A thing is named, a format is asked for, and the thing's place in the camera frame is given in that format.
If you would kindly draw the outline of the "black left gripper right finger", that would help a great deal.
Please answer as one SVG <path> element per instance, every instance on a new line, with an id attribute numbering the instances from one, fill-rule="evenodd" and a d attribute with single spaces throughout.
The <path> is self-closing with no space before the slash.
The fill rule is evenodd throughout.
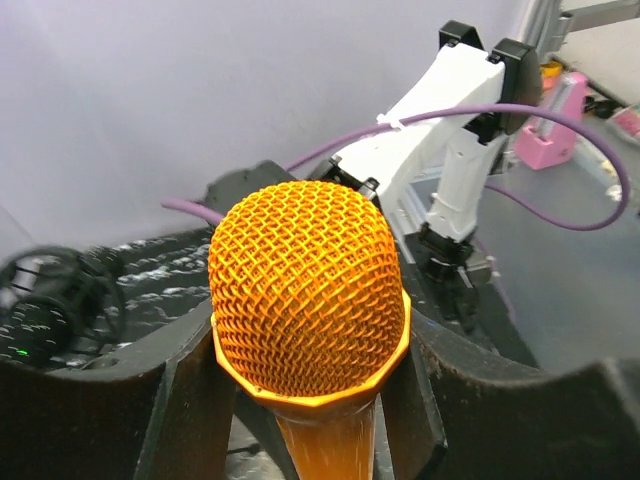
<path id="1" fill-rule="evenodd" d="M 412 315 L 382 406 L 398 479 L 635 479 L 639 363 L 554 376 Z"/>

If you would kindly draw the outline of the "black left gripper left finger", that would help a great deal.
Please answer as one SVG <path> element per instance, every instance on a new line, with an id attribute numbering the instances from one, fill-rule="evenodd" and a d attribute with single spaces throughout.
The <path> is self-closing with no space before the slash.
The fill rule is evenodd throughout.
<path id="1" fill-rule="evenodd" d="M 211 306 L 80 370 L 1 365 L 4 479 L 221 479 L 235 387 Z"/>

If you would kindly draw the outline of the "black tripod microphone stand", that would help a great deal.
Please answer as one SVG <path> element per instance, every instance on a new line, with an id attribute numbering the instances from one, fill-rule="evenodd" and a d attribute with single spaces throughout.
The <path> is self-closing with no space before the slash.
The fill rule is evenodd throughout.
<path id="1" fill-rule="evenodd" d="M 73 330 L 63 351 L 81 341 L 99 350 L 116 342 L 124 327 L 118 285 L 124 270 L 119 252 L 108 247 L 44 245 L 14 254 L 1 264 L 1 315 L 19 301 L 47 303 L 63 312 Z"/>

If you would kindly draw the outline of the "orange microphone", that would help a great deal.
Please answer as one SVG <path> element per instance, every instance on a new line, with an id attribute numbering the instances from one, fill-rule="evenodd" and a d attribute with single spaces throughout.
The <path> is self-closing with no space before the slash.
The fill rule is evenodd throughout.
<path id="1" fill-rule="evenodd" d="M 265 187 L 217 226 L 208 270 L 217 362 L 274 414 L 298 476 L 371 478 L 375 400 L 411 328 L 379 209 L 336 183 Z"/>

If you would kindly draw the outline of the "black silver-head microphone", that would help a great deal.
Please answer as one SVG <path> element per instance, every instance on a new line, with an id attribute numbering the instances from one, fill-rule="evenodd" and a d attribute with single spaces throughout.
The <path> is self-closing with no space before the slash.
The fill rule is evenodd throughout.
<path id="1" fill-rule="evenodd" d="M 42 368 L 68 347 L 73 337 L 60 309 L 19 301 L 1 315 L 1 360 Z"/>

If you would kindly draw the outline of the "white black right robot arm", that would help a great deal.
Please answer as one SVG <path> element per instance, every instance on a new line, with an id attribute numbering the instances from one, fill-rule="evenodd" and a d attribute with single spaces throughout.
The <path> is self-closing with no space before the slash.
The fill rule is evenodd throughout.
<path id="1" fill-rule="evenodd" d="M 432 250 L 466 260 L 483 185 L 501 140 L 540 92 L 535 49 L 447 23 L 434 62 L 370 131 L 342 140 L 307 180 L 244 193 L 209 250 L 212 324 L 221 333 L 399 335 L 409 323 L 387 216 L 436 155 L 445 158 L 422 221 Z"/>

